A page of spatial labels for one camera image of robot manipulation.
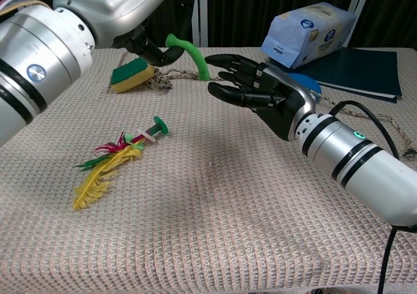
green plastic tool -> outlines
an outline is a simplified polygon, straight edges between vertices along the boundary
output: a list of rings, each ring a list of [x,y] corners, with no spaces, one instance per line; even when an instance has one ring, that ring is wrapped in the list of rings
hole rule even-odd
[[[175,35],[170,33],[165,41],[167,48],[172,48],[174,46],[184,49],[188,54],[190,54],[195,65],[198,69],[198,77],[201,81],[209,81],[210,72],[207,68],[207,63],[204,60],[204,57],[201,55],[198,48],[196,48],[192,43],[188,41],[180,40]]]

dark blue folder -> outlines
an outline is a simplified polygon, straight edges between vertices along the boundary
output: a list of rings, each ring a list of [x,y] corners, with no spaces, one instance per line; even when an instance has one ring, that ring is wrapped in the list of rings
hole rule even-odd
[[[272,62],[285,72],[304,74],[342,91],[394,103],[402,95],[394,51],[342,48],[296,69]]]

packaged bag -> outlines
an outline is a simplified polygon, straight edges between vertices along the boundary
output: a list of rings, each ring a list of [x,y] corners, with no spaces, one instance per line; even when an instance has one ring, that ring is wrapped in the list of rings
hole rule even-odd
[[[356,16],[318,3],[276,16],[261,50],[287,68],[296,68],[340,49]]]

textured tablecloth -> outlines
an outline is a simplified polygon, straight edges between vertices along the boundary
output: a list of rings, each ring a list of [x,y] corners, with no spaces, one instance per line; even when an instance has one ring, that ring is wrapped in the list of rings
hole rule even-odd
[[[201,51],[265,59],[257,48]],[[391,115],[414,143],[417,53],[397,52],[398,104],[324,94]],[[1,148],[0,293],[376,293],[387,225],[320,173],[297,142],[210,96],[204,82],[174,80],[165,94],[113,93],[109,80],[123,53],[95,51],[90,73]],[[195,70],[188,54],[172,67]],[[155,115],[170,135],[124,165],[102,199],[74,211],[74,188],[85,177],[74,166],[122,131],[150,127]],[[340,119],[388,149],[371,121]],[[417,293],[416,282],[417,235],[398,233],[385,293]]]

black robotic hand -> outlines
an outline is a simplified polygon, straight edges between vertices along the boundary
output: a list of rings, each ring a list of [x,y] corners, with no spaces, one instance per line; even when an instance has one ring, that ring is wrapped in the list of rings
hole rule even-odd
[[[298,124],[315,113],[311,93],[277,67],[231,54],[211,55],[205,60],[230,71],[219,72],[219,77],[237,85],[210,82],[209,93],[224,102],[252,109],[285,141],[295,140]]]

